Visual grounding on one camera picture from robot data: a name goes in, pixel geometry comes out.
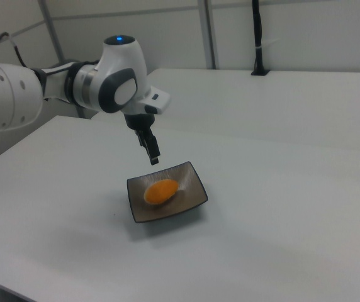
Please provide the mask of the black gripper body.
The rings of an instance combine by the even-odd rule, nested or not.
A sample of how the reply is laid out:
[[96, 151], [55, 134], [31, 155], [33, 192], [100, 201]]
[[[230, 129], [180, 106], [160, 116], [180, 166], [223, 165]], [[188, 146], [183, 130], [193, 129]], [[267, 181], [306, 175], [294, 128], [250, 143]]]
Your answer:
[[127, 127], [135, 131], [146, 131], [147, 129], [150, 129], [155, 121], [155, 116], [153, 114], [124, 114], [124, 118]]

